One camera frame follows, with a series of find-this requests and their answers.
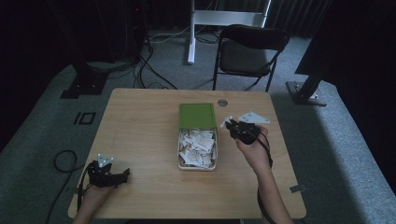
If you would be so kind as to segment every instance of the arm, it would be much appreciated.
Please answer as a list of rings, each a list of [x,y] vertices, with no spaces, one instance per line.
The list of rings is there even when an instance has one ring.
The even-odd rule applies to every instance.
[[[107,195],[114,187],[98,188],[91,186],[84,193],[84,197],[74,220],[73,224],[88,224],[91,218],[106,200]]]
[[[268,134],[268,130],[264,127],[261,127],[261,131],[265,136]],[[259,139],[268,146],[262,134],[259,135]],[[259,193],[268,215],[275,223],[293,223],[280,196],[265,149],[258,141],[251,145],[245,145],[239,140],[235,142],[257,176]]]

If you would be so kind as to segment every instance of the stand base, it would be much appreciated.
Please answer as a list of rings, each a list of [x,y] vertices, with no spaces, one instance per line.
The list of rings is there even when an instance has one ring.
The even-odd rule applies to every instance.
[[[296,105],[319,105],[326,106],[327,104],[323,102],[319,89],[308,99],[300,97],[299,90],[303,86],[303,82],[288,81],[286,85],[288,86],[289,92],[293,101]]]
[[[61,99],[77,99],[80,95],[100,95],[106,85],[108,73],[95,73],[90,82],[81,85],[81,77],[77,75],[69,90],[62,93]]]

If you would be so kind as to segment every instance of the chair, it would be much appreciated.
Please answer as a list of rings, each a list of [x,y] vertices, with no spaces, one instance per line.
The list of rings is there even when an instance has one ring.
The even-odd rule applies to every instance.
[[[256,77],[256,85],[262,77],[269,75],[265,91],[268,92],[276,68],[277,56],[289,43],[289,35],[283,30],[251,27],[246,25],[227,26],[219,36],[219,46],[213,74],[213,91],[218,74]],[[267,51],[274,56],[267,59]]]

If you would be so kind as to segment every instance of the white desk frame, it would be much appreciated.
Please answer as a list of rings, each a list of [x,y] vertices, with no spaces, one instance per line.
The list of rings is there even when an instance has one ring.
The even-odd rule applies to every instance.
[[[191,37],[188,63],[193,64],[195,58],[195,25],[218,25],[228,26],[231,24],[243,24],[256,27],[264,27],[267,19],[271,0],[266,0],[262,13],[235,12],[215,10],[195,10],[195,0],[191,0]]]

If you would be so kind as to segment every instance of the chair backrest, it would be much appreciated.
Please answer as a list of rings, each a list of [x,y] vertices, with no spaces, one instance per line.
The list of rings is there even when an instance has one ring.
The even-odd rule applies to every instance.
[[[230,25],[221,31],[219,42],[226,38],[251,49],[283,51],[289,43],[289,34],[280,29],[267,29],[246,25]]]

